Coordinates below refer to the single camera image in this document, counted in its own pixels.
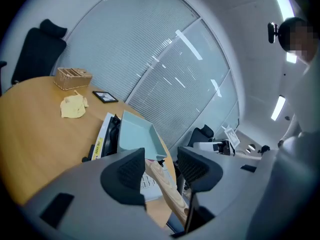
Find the desk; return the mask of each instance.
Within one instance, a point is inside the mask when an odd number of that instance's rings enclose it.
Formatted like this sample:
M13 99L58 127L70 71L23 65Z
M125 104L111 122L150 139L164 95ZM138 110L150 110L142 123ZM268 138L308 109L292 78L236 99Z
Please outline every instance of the desk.
M61 118L60 103L74 90L87 98L89 107L81 118ZM52 76L46 76L23 81L0 98L0 175L17 204L23 205L63 171L81 163L108 112L121 118L127 110L142 117L122 101L103 104L92 91L101 90L94 86L61 90ZM176 181L172 158L161 142ZM146 208L164 227L171 214L164 199L147 202Z

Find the person's hand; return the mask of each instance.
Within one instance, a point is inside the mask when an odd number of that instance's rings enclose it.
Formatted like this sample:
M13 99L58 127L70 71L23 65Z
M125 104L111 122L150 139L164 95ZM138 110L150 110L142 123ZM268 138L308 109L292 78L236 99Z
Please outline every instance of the person's hand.
M284 144L284 141L281 139L281 140L278 142L278 148L280 148L283 144Z

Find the yellow label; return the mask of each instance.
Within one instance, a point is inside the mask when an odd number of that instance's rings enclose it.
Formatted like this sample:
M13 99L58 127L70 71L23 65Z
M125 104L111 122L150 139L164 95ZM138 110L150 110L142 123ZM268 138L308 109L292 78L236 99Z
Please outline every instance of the yellow label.
M104 139L103 138L99 138L98 142L96 144L96 147L94 149L94 152L93 152L91 160L96 160L98 158L98 156L101 153L101 147L102 147L103 143L104 143Z

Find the black picture frame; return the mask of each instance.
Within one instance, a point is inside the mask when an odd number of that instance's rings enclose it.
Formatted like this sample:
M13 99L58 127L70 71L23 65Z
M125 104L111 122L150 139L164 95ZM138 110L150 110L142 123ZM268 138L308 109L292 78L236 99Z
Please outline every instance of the black picture frame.
M112 103L112 102L118 102L119 100L117 100L115 97L113 97L109 92L107 91L97 91L97 90L94 90L92 92L95 96L98 97L98 99L100 101L102 101L102 103Z

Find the crumpled cloth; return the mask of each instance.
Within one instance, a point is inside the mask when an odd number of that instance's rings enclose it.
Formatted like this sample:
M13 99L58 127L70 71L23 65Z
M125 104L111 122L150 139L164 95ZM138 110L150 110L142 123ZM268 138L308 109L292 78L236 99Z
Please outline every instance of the crumpled cloth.
M61 101L61 117L62 118L80 118L86 113L88 105L87 98L83 97L76 90L76 95L68 96Z

